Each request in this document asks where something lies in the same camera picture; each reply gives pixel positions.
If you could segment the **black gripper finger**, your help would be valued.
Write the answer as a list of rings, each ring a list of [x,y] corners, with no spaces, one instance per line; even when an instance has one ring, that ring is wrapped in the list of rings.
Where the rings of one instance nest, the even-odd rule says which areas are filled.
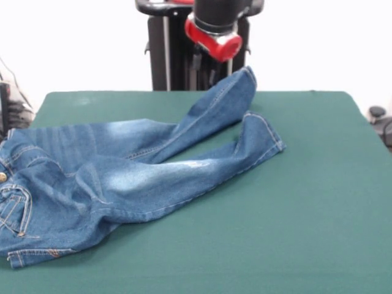
[[[211,61],[208,84],[209,86],[214,86],[219,80],[221,70],[221,63],[215,59]]]
[[[192,69],[199,71],[202,63],[202,49],[199,45],[194,45],[193,55],[192,55]]]

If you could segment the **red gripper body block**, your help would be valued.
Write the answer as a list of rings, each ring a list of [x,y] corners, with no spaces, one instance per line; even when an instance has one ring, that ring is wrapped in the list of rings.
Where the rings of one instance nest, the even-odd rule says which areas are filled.
[[[213,59],[219,62],[233,59],[243,45],[242,38],[235,31],[220,36],[201,30],[196,26],[194,13],[187,16],[184,30],[186,36],[194,44],[201,46]]]

